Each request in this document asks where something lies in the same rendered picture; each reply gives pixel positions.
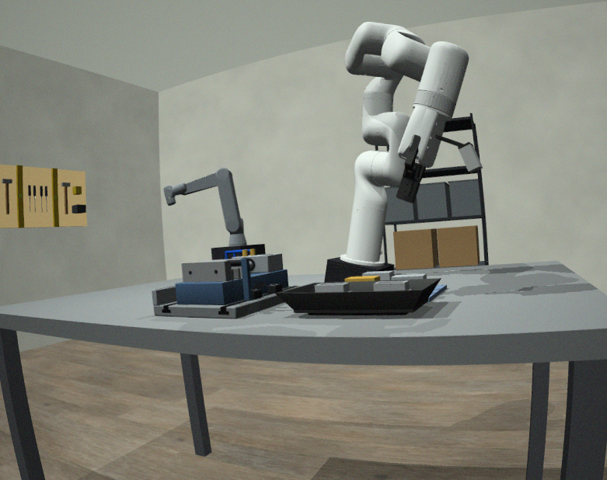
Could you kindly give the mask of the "yellow rectangular block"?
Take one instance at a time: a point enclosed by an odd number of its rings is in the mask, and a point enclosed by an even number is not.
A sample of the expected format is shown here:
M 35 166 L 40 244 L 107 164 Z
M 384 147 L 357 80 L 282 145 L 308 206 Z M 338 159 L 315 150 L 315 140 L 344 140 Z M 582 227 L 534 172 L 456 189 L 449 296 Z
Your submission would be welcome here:
M 380 280 L 380 276 L 369 276 L 369 277 L 348 277 L 345 279 L 345 282 L 354 282 L 354 281 L 373 281 Z

